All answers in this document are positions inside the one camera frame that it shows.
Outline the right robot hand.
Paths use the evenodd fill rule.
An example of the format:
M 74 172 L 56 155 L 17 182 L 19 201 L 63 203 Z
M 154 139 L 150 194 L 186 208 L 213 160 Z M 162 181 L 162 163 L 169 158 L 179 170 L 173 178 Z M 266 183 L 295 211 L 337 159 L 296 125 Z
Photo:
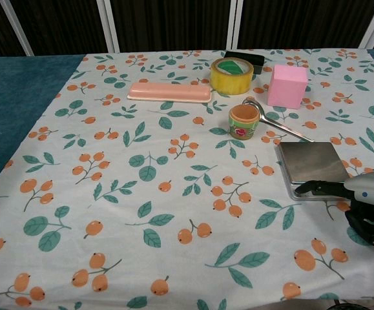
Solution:
M 295 189 L 297 194 L 315 191 L 348 199 L 351 205 L 345 216 L 350 227 L 374 246 L 374 172 L 349 178 L 343 183 L 310 180 Z

